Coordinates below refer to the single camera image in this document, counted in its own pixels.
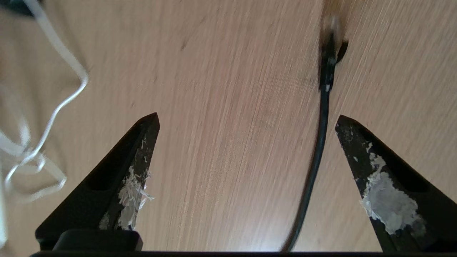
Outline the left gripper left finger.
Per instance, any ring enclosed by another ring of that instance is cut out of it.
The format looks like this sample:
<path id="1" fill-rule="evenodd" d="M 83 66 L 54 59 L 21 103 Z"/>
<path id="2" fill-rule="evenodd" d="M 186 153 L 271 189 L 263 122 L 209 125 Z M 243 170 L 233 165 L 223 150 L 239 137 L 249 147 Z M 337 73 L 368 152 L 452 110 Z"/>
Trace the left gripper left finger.
<path id="1" fill-rule="evenodd" d="M 69 230 L 132 230 L 160 130 L 157 113 L 139 119 L 38 226 L 41 249 Z"/>

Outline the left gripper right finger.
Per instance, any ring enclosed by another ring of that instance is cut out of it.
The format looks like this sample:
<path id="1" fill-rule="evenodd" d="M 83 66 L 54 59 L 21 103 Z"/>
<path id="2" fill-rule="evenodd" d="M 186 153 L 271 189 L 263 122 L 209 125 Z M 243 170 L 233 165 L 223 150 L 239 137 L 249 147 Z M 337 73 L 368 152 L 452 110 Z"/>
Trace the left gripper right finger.
<path id="1" fill-rule="evenodd" d="M 455 252 L 457 205 L 361 123 L 341 115 L 336 135 L 384 252 Z"/>

